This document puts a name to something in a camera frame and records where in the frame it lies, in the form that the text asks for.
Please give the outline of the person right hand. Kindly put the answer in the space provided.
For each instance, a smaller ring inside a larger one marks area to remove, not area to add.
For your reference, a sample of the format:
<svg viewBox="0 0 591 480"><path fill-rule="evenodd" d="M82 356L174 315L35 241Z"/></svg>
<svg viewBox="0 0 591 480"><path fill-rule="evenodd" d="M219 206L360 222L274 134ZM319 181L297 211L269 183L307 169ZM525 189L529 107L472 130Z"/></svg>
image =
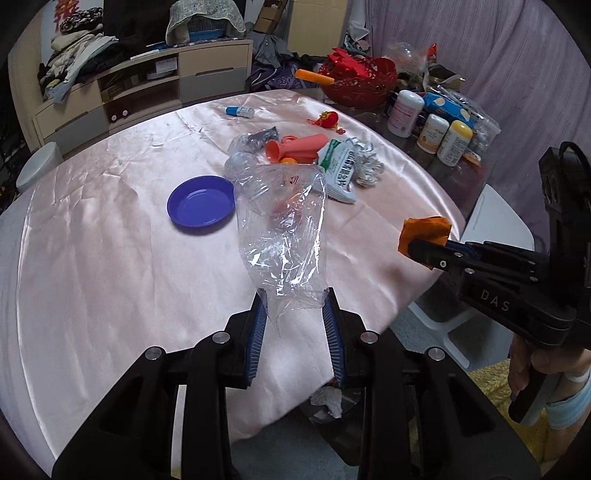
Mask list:
<svg viewBox="0 0 591 480"><path fill-rule="evenodd" d="M526 342L515 334L510 348L508 374L508 384L513 397L527 387L530 366L546 375L568 374L571 378L582 377L590 369L590 351L559 348L529 352Z"/></svg>

